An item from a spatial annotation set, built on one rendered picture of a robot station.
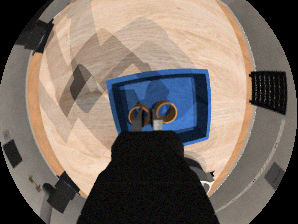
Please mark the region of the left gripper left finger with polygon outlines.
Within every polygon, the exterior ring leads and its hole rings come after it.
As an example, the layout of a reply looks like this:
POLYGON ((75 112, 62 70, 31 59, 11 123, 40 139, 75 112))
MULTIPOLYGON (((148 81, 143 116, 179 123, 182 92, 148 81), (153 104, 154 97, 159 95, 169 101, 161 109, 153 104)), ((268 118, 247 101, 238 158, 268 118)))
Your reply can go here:
POLYGON ((140 109, 136 119, 132 119, 132 131, 142 131, 142 128, 144 128, 144 109, 140 109))

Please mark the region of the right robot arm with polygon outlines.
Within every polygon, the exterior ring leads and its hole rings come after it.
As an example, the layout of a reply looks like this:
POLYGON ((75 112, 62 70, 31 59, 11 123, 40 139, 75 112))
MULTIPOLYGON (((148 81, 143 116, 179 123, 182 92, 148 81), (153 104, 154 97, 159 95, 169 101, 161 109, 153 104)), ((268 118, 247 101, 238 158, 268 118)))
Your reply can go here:
POLYGON ((64 213, 65 208, 67 208, 69 200, 73 200, 74 190, 71 188, 71 186, 64 183, 63 180, 59 180, 56 183, 56 188, 52 188, 52 185, 49 186, 48 183, 45 183, 43 185, 44 190, 44 201, 43 204, 41 204, 41 210, 40 210, 40 218, 45 222, 45 224, 51 224, 51 210, 52 208, 55 208, 56 210, 59 210, 60 213, 64 213), (45 186, 47 184, 47 186, 45 186), (49 190, 47 193, 47 189, 49 186, 49 190), (52 193, 53 189, 53 193, 52 193), (51 197, 49 194, 52 194, 51 197))

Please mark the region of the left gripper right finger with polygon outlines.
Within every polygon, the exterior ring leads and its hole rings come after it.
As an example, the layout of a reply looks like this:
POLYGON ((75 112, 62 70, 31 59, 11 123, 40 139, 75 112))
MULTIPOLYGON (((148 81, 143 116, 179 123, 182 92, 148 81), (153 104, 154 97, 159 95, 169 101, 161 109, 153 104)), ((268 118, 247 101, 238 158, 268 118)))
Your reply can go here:
POLYGON ((162 119, 158 119, 154 109, 150 109, 150 124, 152 124, 153 131, 162 131, 162 119))

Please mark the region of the blue shallow tray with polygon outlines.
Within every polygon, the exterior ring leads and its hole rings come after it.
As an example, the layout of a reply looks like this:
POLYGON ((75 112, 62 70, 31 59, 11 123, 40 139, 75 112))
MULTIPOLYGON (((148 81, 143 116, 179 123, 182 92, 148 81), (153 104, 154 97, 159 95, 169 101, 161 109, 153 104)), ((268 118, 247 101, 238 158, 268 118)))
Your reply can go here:
POLYGON ((176 105, 177 117, 164 124, 180 137, 184 147, 209 140, 212 91, 208 69, 176 68, 132 73, 106 80, 117 135, 132 131, 128 115, 137 104, 154 109, 158 101, 176 105))

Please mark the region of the bronze ring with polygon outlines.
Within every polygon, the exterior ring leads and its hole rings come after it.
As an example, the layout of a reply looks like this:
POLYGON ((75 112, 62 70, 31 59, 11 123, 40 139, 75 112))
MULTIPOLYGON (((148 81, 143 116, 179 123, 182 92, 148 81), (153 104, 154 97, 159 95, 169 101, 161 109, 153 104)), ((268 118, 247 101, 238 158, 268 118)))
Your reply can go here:
POLYGON ((176 105, 174 105, 172 103, 169 103, 169 101, 166 101, 166 100, 158 101, 158 103, 156 104, 156 107, 154 107, 154 109, 156 109, 158 119, 164 120, 165 124, 172 123, 172 121, 174 119, 176 119, 176 117, 177 117, 176 105), (161 105, 164 105, 164 104, 169 104, 170 105, 170 112, 169 112, 169 115, 160 116, 160 115, 158 115, 158 109, 160 109, 161 105))
POLYGON ((145 125, 148 124, 149 120, 150 120, 149 108, 146 107, 145 104, 137 104, 137 105, 134 105, 134 107, 132 109, 130 109, 129 121, 132 121, 132 119, 136 119, 136 117, 134 117, 134 115, 133 115, 133 109, 136 109, 136 108, 142 108, 142 109, 145 109, 146 112, 148 112, 148 116, 145 117, 145 121, 144 121, 144 127, 145 127, 145 125))

